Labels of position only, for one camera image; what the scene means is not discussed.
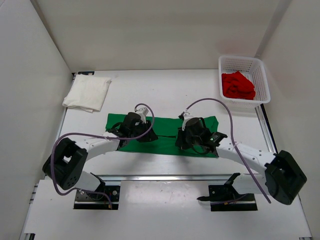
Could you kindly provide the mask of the green t shirt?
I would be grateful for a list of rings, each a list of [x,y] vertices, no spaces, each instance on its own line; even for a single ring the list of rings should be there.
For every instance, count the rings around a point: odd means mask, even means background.
[[[109,113],[107,115],[105,129],[109,130],[115,124],[123,122],[125,116],[126,114]],[[219,122],[215,116],[205,117],[204,122],[211,132],[217,132]],[[213,153],[199,154],[192,149],[181,150],[176,147],[175,142],[178,136],[178,128],[181,126],[182,121],[178,118],[156,117],[153,130],[158,136],[157,140],[152,142],[138,142],[137,140],[133,140],[119,151],[128,153],[216,158],[216,155]]]

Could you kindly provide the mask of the white t shirt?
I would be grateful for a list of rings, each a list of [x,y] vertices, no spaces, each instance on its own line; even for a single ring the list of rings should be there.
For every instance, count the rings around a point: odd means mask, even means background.
[[[77,74],[62,105],[88,113],[100,112],[111,83],[110,77]]]

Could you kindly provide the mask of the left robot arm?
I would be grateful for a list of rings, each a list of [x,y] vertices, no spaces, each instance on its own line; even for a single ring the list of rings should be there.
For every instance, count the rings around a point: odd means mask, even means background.
[[[66,192],[78,190],[93,200],[107,198],[105,183],[93,173],[83,170],[85,163],[99,155],[115,152],[129,142],[153,142],[158,139],[152,126],[154,121],[147,119],[148,109],[143,107],[129,112],[122,122],[118,122],[103,135],[86,135],[82,141],[73,141],[66,135],[54,144],[51,155],[42,171],[52,179],[56,190]]]

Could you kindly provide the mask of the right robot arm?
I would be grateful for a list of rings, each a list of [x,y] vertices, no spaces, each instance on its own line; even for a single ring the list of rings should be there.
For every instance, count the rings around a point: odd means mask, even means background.
[[[284,205],[291,205],[307,177],[287,151],[266,152],[233,141],[226,134],[210,131],[202,117],[183,116],[175,145],[181,150],[191,149],[197,154],[213,154],[256,171],[258,175],[234,173],[225,183],[224,193],[230,200],[241,195],[265,192]]]

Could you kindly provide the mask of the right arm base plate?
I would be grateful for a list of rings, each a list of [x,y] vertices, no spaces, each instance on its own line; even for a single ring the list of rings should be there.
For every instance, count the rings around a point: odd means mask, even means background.
[[[234,173],[223,185],[209,185],[209,196],[199,196],[200,202],[209,202],[211,212],[257,211],[253,193],[238,193],[233,184],[240,173]]]

